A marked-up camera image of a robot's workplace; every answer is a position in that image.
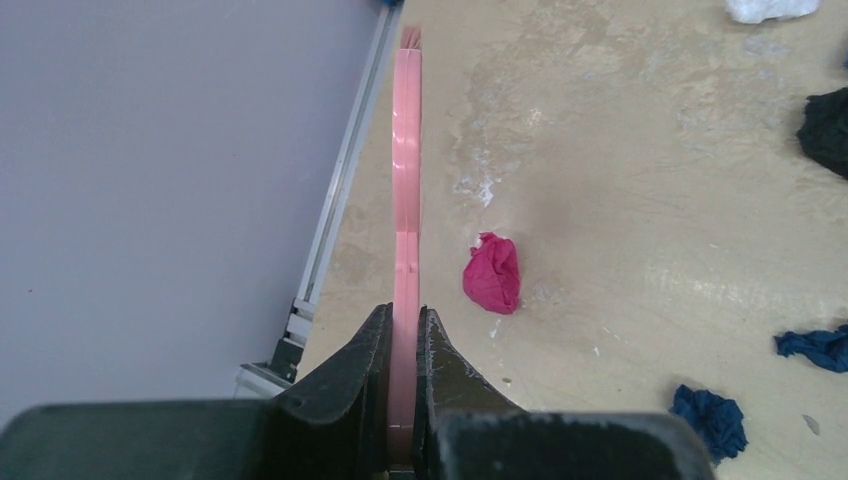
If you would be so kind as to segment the pink hand brush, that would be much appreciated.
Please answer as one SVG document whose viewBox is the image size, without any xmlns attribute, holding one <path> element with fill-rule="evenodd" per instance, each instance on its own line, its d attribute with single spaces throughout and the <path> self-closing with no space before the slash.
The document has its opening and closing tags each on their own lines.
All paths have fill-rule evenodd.
<svg viewBox="0 0 848 480">
<path fill-rule="evenodd" d="M 403 28 L 392 83 L 392 201 L 395 229 L 387 404 L 391 467 L 412 463 L 420 315 L 422 33 Z"/>
</svg>

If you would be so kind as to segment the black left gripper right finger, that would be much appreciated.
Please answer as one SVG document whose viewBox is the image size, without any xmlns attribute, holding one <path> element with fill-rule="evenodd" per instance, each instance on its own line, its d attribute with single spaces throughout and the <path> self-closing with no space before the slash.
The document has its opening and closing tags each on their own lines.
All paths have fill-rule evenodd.
<svg viewBox="0 0 848 480">
<path fill-rule="evenodd" d="M 419 479 L 712 479 L 682 420 L 649 412 L 525 410 L 453 346 L 433 309 L 418 331 Z"/>
</svg>

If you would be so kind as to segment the dark blue paper scrap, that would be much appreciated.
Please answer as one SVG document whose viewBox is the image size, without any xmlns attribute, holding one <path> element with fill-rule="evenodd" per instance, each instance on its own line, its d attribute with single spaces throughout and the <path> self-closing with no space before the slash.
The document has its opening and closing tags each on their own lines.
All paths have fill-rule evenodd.
<svg viewBox="0 0 848 480">
<path fill-rule="evenodd" d="M 669 412 L 687 422 L 714 464 L 736 458 L 748 445 L 744 414 L 735 400 L 681 384 L 674 392 Z"/>
</svg>

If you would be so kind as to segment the black paper scrap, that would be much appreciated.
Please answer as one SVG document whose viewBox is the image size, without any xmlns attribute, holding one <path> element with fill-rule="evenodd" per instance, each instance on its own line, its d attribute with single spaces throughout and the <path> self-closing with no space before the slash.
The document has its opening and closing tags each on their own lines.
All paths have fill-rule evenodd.
<svg viewBox="0 0 848 480">
<path fill-rule="evenodd" d="M 796 138 L 805 156 L 847 179 L 847 88 L 807 97 Z"/>
</svg>

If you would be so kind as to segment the white paper scrap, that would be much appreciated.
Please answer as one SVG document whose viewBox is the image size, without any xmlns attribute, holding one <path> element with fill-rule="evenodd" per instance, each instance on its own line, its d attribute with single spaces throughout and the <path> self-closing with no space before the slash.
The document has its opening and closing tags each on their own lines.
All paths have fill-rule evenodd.
<svg viewBox="0 0 848 480">
<path fill-rule="evenodd" d="M 815 13 L 820 0 L 725 0 L 729 17 L 740 24 L 756 25 L 766 20 L 789 20 Z"/>
</svg>

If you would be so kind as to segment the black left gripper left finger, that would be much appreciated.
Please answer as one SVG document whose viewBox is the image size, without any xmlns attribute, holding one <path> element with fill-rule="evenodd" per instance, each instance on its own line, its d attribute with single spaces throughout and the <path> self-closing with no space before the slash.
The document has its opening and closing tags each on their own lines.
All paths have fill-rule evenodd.
<svg viewBox="0 0 848 480">
<path fill-rule="evenodd" d="M 367 479 L 386 458 L 392 308 L 271 399 L 54 404 L 1 434 L 5 479 Z"/>
</svg>

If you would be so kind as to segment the round magenta paper ball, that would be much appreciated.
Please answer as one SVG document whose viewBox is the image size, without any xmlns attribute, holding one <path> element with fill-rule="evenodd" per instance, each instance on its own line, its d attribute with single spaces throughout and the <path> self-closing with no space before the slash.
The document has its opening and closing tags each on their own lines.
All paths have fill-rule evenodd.
<svg viewBox="0 0 848 480">
<path fill-rule="evenodd" d="M 519 307 L 521 272 L 514 242 L 493 232 L 479 234 L 463 270 L 466 296 L 486 311 L 511 315 Z"/>
</svg>

